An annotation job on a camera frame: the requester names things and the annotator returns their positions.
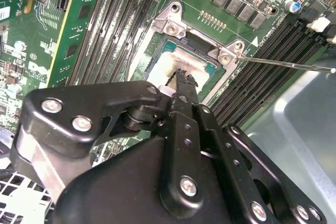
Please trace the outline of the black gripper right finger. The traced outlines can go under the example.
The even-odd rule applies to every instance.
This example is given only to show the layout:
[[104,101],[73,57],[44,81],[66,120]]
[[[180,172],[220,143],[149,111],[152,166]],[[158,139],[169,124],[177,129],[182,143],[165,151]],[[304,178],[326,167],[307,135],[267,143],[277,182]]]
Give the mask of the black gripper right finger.
[[192,75],[187,81],[201,150],[212,157],[228,222],[327,223],[320,208],[238,126],[218,125],[199,103]]

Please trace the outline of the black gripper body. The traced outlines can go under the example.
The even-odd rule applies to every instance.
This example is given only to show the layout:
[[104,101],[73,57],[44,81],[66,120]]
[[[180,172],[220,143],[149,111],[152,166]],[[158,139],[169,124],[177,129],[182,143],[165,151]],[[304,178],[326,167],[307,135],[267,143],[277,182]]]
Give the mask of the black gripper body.
[[75,178],[61,193],[51,223],[248,223],[225,199],[212,160],[201,157],[204,204],[186,219],[163,206],[159,184],[165,140],[144,140]]

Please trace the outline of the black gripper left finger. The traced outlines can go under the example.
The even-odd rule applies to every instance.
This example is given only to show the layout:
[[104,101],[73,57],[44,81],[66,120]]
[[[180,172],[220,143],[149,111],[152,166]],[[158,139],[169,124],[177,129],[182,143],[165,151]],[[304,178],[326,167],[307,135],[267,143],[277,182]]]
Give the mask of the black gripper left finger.
[[144,140],[165,140],[159,194],[169,213],[198,213],[204,204],[200,135],[187,74],[169,78],[166,95],[147,81],[30,92],[13,148],[57,203],[78,176]]

